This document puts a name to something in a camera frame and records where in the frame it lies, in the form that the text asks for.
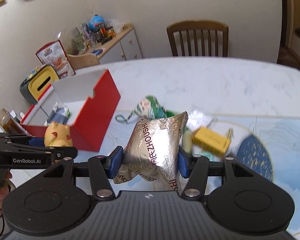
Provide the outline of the person's left hand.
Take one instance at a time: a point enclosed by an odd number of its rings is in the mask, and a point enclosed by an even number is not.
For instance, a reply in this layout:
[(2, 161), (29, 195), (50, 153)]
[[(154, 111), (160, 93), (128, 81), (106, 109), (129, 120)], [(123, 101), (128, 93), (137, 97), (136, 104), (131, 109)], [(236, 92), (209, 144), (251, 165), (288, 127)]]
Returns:
[(13, 186), (13, 183), (11, 182), (12, 174), (10, 170), (8, 170), (5, 174), (4, 182), (2, 184), (2, 187), (0, 187), (0, 217), (2, 216), (2, 202), (5, 199), (5, 197), (11, 192), (15, 186)]

